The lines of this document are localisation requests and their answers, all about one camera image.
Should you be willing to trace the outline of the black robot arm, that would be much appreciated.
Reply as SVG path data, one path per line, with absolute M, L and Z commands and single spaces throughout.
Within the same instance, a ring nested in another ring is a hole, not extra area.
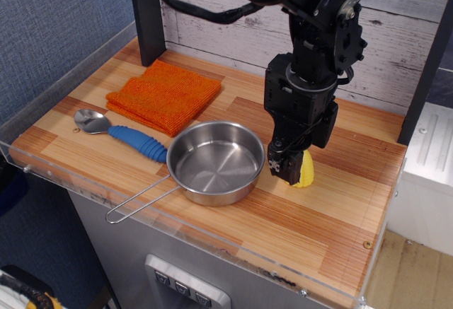
M 324 148 L 338 114 L 335 91 L 349 83 L 367 46 L 360 0 L 249 0 L 281 6 L 289 16 L 293 50 L 277 55 L 265 73 L 264 107 L 274 122 L 270 172 L 290 185 L 310 184 L 306 154 Z

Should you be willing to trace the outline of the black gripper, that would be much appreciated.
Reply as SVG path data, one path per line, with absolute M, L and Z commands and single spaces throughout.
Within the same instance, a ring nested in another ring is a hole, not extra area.
M 264 108 L 274 122 L 268 146 L 272 175 L 295 185 L 301 177 L 303 150 L 325 148 L 338 115 L 337 77 L 310 83 L 292 71 L 292 55 L 279 54 L 265 73 Z

